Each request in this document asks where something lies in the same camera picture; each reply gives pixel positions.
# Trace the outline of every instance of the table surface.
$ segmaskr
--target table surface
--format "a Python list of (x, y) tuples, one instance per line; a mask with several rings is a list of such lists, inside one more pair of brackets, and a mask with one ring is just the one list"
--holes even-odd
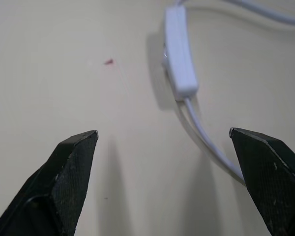
[[(195, 2), (193, 105), (204, 128), (237, 165), (230, 127), (295, 152), (295, 29)], [(295, 0), (263, 2), (295, 15)], [(60, 141), (97, 129), (77, 236), (269, 236), (246, 188), (210, 161), (174, 101), (161, 67), (170, 4), (0, 1), (0, 216)]]

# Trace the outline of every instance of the red speck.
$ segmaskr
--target red speck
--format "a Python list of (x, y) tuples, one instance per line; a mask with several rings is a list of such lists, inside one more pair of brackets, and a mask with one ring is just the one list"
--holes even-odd
[(107, 61), (104, 62), (104, 65), (110, 65), (110, 64), (114, 64), (114, 60), (113, 59), (109, 59)]

